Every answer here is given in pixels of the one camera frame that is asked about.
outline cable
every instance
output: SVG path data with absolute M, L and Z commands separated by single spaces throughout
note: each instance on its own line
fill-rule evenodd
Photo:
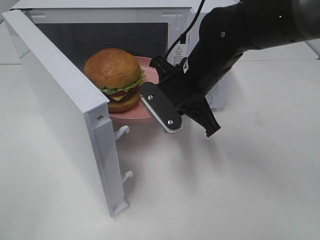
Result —
M 174 41 L 174 43 L 171 45 L 171 47 L 168 49 L 168 51 L 166 52 L 166 54 L 164 55 L 164 61 L 167 60 L 168 58 L 168 55 L 170 54 L 170 52 L 172 51 L 172 49 L 174 49 L 174 47 L 177 45 L 177 43 L 187 35 L 187 33 L 191 30 L 191 28 L 195 25 L 199 15 L 200 15 L 200 12 L 201 12 L 201 9 L 202 7 L 204 6 L 205 4 L 205 0 L 202 0 L 200 5 L 199 5 L 199 8 L 198 10 L 196 11 L 196 14 L 191 22 L 191 24 L 188 26 L 188 28 L 180 35 L 180 37 L 178 37 L 177 40 Z

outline white microwave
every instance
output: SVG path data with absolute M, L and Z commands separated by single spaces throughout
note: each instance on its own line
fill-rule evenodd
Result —
M 202 18 L 237 0 L 208 0 L 193 29 L 168 56 L 172 65 L 199 40 Z M 21 0 L 3 13 L 39 108 L 110 216 L 128 206 L 108 99 L 83 75 L 86 60 L 105 48 L 136 56 L 164 56 L 190 25 L 200 1 Z M 222 107 L 224 80 L 215 86 L 212 108 Z

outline pink plate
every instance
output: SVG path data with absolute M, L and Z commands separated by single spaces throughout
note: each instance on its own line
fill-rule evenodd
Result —
M 154 84 L 159 83 L 158 73 L 155 68 L 150 67 L 149 63 L 151 58 L 136 56 L 140 67 L 144 70 L 145 82 L 152 82 Z M 150 114 L 147 112 L 142 102 L 129 111 L 110 113 L 110 118 L 117 124 L 150 124 L 153 122 Z

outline open microwave door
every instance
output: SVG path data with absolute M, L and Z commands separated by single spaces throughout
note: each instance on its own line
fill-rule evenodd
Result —
M 41 114 L 113 216 L 128 205 L 109 100 L 22 11 L 5 12 L 3 17 Z

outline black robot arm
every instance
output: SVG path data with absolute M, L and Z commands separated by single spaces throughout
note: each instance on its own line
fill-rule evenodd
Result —
M 320 0 L 242 0 L 214 8 L 203 18 L 199 41 L 188 58 L 176 67 L 161 57 L 152 59 L 159 84 L 143 84 L 142 101 L 168 133 L 181 130 L 180 116 L 185 114 L 209 137 L 220 126 L 205 95 L 245 51 L 317 38 Z

